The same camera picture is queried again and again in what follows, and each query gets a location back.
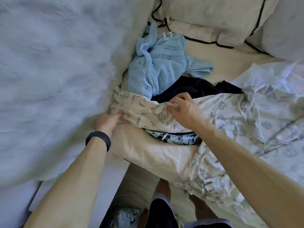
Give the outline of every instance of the person's left hand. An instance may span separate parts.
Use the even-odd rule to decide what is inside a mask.
[[[123,111],[119,111],[116,114],[108,115],[102,113],[96,121],[96,130],[102,131],[111,138],[112,131],[116,127],[118,119],[123,115]]]

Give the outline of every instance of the clothing label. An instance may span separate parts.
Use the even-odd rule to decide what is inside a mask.
[[[164,37],[165,41],[171,39],[173,37],[172,32],[170,31],[170,32],[163,33],[163,37]]]

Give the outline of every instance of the white fluffy blanket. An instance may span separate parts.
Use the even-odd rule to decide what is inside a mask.
[[[154,0],[0,0],[0,187],[63,172]]]

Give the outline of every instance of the beige bed sheet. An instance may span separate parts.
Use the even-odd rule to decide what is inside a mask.
[[[280,61],[277,58],[257,53],[243,44],[226,49],[215,44],[207,45],[188,41],[187,52],[192,56],[209,60],[214,70],[203,78],[216,84],[230,82],[247,70],[253,63],[263,64]],[[198,146],[178,146],[160,143],[147,132],[128,124],[119,124],[112,137],[111,152],[169,182],[174,182],[188,167]]]

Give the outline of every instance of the light blue knit sweater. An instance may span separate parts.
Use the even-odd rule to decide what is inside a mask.
[[[183,73],[193,77],[208,75],[210,61],[200,61],[185,53],[185,38],[173,33],[167,41],[158,36],[157,25],[146,27],[144,38],[136,42],[136,55],[129,65],[128,90],[151,99],[168,89]]]

